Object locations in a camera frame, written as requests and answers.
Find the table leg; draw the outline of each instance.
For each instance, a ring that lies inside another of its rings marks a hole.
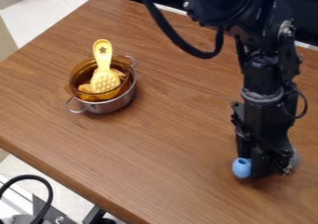
[[[83,224],[116,224],[111,219],[103,218],[105,214],[106,211],[95,205],[83,220]]]

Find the star shape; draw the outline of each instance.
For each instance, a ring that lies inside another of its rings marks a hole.
[[[104,46],[99,50],[101,54],[106,53],[106,48]]]

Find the pot handle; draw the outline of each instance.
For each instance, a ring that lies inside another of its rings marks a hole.
[[[136,66],[138,65],[138,60],[132,56],[125,56],[125,57],[131,59],[132,64],[130,66],[131,68],[135,69]]]
[[[65,107],[66,107],[66,109],[69,112],[72,112],[72,113],[83,113],[83,112],[86,112],[88,109],[90,109],[93,106],[93,104],[90,104],[87,108],[85,108],[85,109],[83,109],[81,111],[70,109],[69,104],[74,98],[75,98],[75,96],[71,96],[70,99],[68,99],[67,102],[65,103]]]

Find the white floor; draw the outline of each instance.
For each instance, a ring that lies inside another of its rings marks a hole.
[[[18,47],[26,45],[87,0],[23,0],[0,10]]]

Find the blue ball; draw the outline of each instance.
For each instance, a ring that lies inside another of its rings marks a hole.
[[[232,164],[232,171],[239,179],[249,178],[252,171],[251,159],[237,158]]]

